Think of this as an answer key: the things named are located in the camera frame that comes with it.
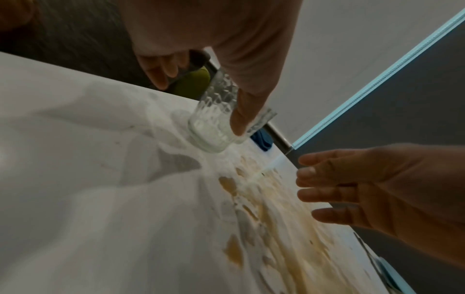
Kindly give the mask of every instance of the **clear glass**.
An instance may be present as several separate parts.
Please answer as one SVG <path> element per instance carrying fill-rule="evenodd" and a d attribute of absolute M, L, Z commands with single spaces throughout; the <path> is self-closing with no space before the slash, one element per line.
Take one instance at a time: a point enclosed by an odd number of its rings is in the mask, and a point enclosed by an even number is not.
<path fill-rule="evenodd" d="M 188 130 L 205 151 L 218 153 L 231 143 L 240 144 L 262 128 L 276 113 L 264 107 L 248 125 L 242 136 L 231 130 L 230 118 L 237 106 L 238 87 L 221 69 L 215 74 L 207 91 L 188 121 Z"/>

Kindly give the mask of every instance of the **marble surface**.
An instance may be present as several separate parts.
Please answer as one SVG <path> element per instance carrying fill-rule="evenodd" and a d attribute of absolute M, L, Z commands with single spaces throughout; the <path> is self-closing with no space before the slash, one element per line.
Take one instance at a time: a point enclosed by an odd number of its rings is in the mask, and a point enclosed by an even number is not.
<path fill-rule="evenodd" d="M 295 167 L 195 146 L 195 101 L 0 53 L 0 294 L 387 293 Z"/>

